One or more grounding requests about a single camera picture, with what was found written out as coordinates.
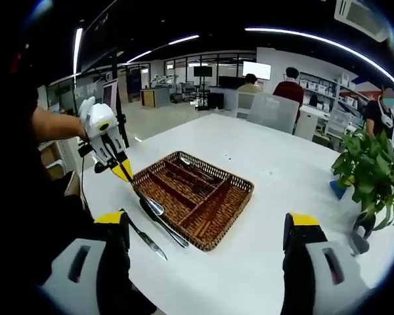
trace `green plant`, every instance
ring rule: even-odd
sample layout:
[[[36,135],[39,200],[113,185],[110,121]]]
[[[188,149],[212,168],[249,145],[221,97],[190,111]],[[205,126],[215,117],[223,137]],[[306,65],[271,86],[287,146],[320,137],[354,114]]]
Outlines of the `green plant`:
[[[355,187],[352,200],[361,203],[365,220],[386,207],[384,220],[374,230],[391,223],[394,225],[394,150],[391,141],[385,132],[375,138],[359,129],[344,135],[343,142],[345,150],[332,166],[334,175],[339,176],[338,186]]]

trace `ceiling light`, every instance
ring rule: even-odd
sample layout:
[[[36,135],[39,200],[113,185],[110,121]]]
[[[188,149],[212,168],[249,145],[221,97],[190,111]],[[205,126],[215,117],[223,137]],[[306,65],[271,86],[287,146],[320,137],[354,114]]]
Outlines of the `ceiling light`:
[[[173,44],[176,44],[176,43],[180,43],[182,41],[189,41],[190,39],[194,39],[194,38],[198,38],[198,37],[199,37],[198,35],[188,36],[186,38],[182,38],[182,39],[178,39],[176,41],[172,41],[172,42],[168,43],[168,45],[173,45]]]
[[[142,54],[140,54],[140,55],[138,55],[138,56],[136,56],[136,57],[130,59],[129,61],[127,61],[127,63],[129,64],[130,62],[133,62],[134,60],[139,59],[140,57],[143,57],[143,56],[146,55],[146,54],[150,54],[151,52],[152,52],[152,51],[146,51],[146,52],[144,52],[144,53],[142,53]]]
[[[77,74],[77,56],[79,55],[80,39],[83,28],[76,30],[76,36],[74,37],[74,53],[73,53],[73,74]]]
[[[188,67],[200,67],[200,63],[198,63],[198,64],[188,64]]]
[[[311,35],[311,34],[301,33],[300,31],[278,30],[275,28],[246,28],[245,30],[249,31],[249,32],[269,32],[269,33],[284,33],[284,34],[298,35],[298,36],[308,37],[311,39],[316,39],[317,41],[322,41],[324,43],[339,47],[351,54],[354,54],[355,56],[359,57],[360,59],[366,61],[371,66],[373,66],[377,70],[381,71],[381,73],[383,73],[387,78],[392,80],[392,82],[394,83],[394,77],[387,70],[385,70],[383,67],[381,67],[379,64],[377,64],[373,60],[369,59],[368,57],[364,56],[363,54],[361,54],[357,51],[354,51],[353,49],[351,49],[349,47],[343,46],[342,44],[336,43],[335,41],[331,41],[329,39],[322,38],[322,37],[315,36],[315,35]]]

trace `person in red shirt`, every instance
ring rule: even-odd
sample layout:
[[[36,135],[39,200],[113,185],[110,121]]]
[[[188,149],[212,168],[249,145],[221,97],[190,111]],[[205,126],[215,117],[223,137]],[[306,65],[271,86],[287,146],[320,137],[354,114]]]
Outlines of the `person in red shirt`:
[[[289,100],[295,100],[299,103],[301,108],[303,103],[303,89],[296,83],[297,77],[299,77],[299,71],[295,68],[289,67],[286,69],[286,80],[280,82],[274,89],[273,95],[281,96]],[[296,121],[299,118],[299,112],[296,116]]]

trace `cable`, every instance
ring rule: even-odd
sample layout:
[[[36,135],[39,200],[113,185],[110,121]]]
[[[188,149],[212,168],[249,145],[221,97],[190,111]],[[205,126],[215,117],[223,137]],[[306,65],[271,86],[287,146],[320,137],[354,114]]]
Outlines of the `cable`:
[[[89,212],[91,211],[89,208],[89,204],[87,203],[85,192],[83,191],[83,173],[84,173],[84,167],[85,167],[85,157],[82,158],[81,160],[81,194],[83,195],[83,200],[85,201],[85,205],[87,206]]]

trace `cutlery tray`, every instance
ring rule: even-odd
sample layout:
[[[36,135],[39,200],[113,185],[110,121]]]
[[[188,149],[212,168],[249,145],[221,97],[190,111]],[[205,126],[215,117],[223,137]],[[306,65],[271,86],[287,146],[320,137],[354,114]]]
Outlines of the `cutlery tray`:
[[[254,189],[248,180],[181,151],[138,172],[133,182],[163,205],[163,220],[202,251],[217,246]]]

